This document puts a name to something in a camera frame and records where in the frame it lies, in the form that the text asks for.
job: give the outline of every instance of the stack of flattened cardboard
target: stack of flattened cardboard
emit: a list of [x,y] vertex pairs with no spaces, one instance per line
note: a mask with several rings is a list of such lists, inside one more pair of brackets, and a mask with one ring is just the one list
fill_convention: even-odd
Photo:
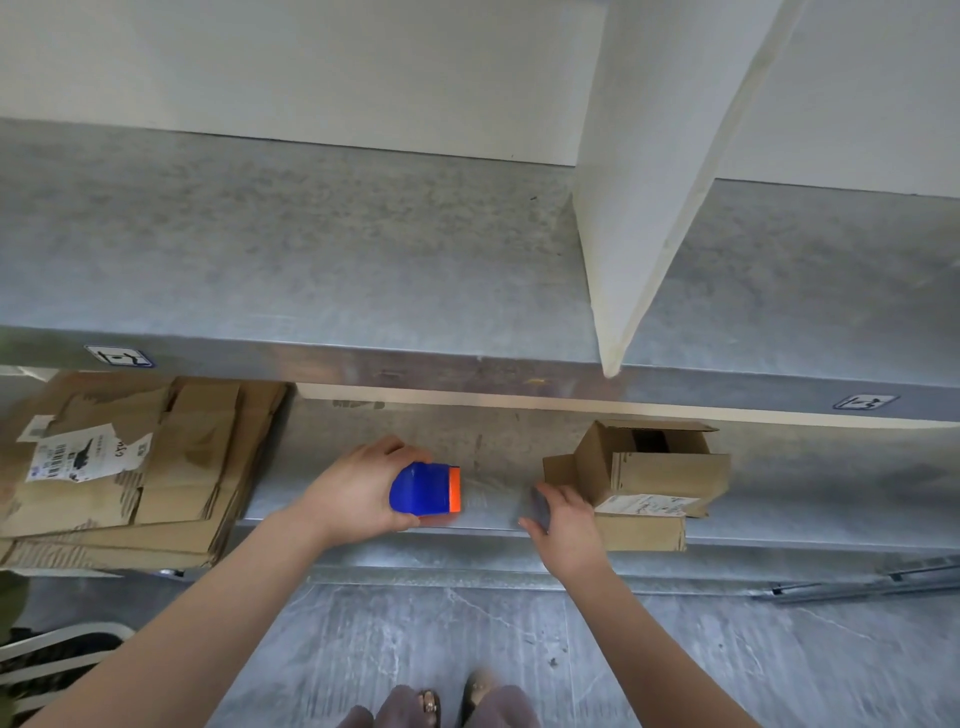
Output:
[[56,376],[0,425],[0,564],[212,564],[286,389],[141,372]]
[[595,422],[573,454],[543,458],[543,479],[572,485],[594,506],[608,551],[683,551],[686,517],[727,492],[729,455],[711,453],[713,427],[682,421]]

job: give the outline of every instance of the foot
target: foot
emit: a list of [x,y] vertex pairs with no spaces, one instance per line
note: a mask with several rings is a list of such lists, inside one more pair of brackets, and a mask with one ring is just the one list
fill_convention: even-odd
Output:
[[435,692],[426,690],[418,692],[417,698],[426,716],[427,728],[440,728],[440,697]]
[[492,670],[486,667],[480,667],[474,670],[467,678],[467,684],[464,686],[464,699],[460,706],[460,725],[466,725],[473,711],[480,705],[480,701],[487,697],[488,693],[495,688],[500,687],[500,681]]

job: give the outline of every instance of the person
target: person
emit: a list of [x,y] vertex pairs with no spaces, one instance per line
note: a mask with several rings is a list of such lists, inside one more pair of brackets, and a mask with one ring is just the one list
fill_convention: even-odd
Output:
[[[264,519],[218,566],[25,725],[206,725],[321,553],[420,524],[389,503],[394,478],[417,461],[429,462],[430,453],[395,436],[343,455],[300,499]],[[613,572],[592,508],[572,487],[538,487],[550,507],[549,530],[529,519],[520,525],[580,610],[643,726],[757,726]],[[540,725],[523,691],[498,686],[487,672],[471,676],[463,703],[471,728]],[[438,708],[432,691],[401,686],[376,718],[356,707],[341,726],[432,728],[440,724]]]

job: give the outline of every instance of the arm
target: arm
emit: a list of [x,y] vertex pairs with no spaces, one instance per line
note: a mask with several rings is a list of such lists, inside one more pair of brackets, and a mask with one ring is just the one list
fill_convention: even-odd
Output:
[[756,727],[613,572],[590,505],[569,486],[538,489],[550,505],[550,532],[530,519],[520,525],[577,605],[639,721],[647,728]]
[[30,728],[201,728],[324,549],[402,531],[390,486],[424,450],[396,437],[355,449],[296,503],[78,680]]

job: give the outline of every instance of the blue plastic container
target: blue plastic container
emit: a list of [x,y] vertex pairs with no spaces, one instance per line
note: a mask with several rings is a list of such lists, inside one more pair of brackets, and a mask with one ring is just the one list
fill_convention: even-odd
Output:
[[460,513],[460,468],[443,463],[413,463],[394,480],[390,507],[415,516]]

